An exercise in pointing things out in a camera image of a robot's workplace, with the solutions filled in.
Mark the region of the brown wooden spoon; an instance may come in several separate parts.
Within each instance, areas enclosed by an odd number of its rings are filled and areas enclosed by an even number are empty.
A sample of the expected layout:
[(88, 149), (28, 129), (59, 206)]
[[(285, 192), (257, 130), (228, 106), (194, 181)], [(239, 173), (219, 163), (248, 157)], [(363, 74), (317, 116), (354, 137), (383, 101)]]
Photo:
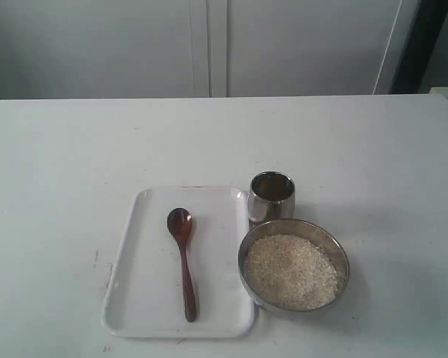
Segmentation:
[(193, 229), (189, 211), (181, 207), (173, 209), (167, 216), (167, 229), (176, 241), (181, 257), (184, 314), (188, 322), (194, 322), (197, 318), (196, 298), (187, 260), (187, 244)]

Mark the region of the small steel cup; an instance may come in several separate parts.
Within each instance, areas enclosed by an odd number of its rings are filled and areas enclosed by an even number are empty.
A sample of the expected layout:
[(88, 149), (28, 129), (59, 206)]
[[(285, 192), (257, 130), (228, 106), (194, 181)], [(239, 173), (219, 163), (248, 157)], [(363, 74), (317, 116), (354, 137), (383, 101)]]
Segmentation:
[(295, 194), (295, 183), (286, 174), (271, 171), (257, 174), (250, 183), (247, 199), (250, 222), (293, 218)]

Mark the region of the beige granular powder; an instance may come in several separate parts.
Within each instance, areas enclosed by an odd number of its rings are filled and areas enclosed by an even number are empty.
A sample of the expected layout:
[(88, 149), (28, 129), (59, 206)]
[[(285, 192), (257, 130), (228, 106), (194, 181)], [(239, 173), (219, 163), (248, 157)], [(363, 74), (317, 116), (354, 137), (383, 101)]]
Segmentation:
[(330, 259), (295, 235), (256, 240), (244, 260), (244, 277), (258, 296), (286, 310), (320, 308), (337, 293), (337, 271)]

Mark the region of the steel bowl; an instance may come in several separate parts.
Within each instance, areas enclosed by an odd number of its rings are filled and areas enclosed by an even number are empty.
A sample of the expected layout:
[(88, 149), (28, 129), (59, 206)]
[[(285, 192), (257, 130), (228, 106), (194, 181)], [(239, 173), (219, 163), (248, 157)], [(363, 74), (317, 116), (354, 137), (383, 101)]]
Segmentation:
[[(258, 239), (279, 234), (295, 235), (307, 239), (330, 259), (337, 271), (337, 293), (333, 301), (313, 310), (286, 310), (266, 302), (251, 289), (244, 277), (244, 260), (249, 248)], [(297, 317), (298, 315), (323, 310), (333, 304), (343, 294), (349, 281), (349, 261), (341, 244), (321, 227), (299, 219), (276, 219), (254, 227), (241, 242), (237, 259), (240, 279), (249, 296), (259, 307), (276, 315)]]

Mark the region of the white rectangular plastic tray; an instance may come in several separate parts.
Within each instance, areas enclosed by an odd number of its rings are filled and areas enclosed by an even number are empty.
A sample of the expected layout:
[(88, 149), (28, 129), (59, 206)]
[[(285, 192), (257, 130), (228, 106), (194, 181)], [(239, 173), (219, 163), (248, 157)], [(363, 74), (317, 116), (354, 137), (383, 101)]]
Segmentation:
[[(184, 315), (181, 260), (170, 211), (193, 219), (187, 259), (197, 318)], [(112, 334), (144, 339), (219, 339), (246, 333), (255, 307), (240, 282), (237, 253), (249, 229), (247, 194), (226, 186), (155, 187), (131, 207), (102, 310)]]

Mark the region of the dark vertical post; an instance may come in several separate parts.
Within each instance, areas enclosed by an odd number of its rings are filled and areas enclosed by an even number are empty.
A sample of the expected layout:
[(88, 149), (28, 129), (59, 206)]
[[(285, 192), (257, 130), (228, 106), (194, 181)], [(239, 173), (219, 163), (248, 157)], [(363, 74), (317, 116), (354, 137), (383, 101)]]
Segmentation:
[(423, 0), (411, 24), (390, 94), (416, 93), (448, 13), (448, 0)]

